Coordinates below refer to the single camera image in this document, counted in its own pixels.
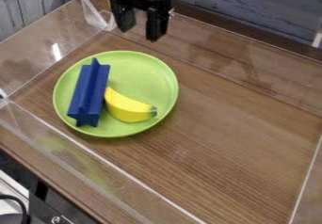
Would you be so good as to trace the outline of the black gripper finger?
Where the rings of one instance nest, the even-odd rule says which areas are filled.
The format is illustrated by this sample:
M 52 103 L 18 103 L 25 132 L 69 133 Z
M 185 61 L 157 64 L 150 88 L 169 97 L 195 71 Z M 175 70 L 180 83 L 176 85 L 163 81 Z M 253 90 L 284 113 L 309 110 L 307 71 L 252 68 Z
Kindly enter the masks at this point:
M 136 24 L 134 5 L 129 1 L 110 0 L 117 28 L 126 32 Z
M 146 9 L 145 38 L 156 41 L 167 32 L 169 14 L 154 8 Z

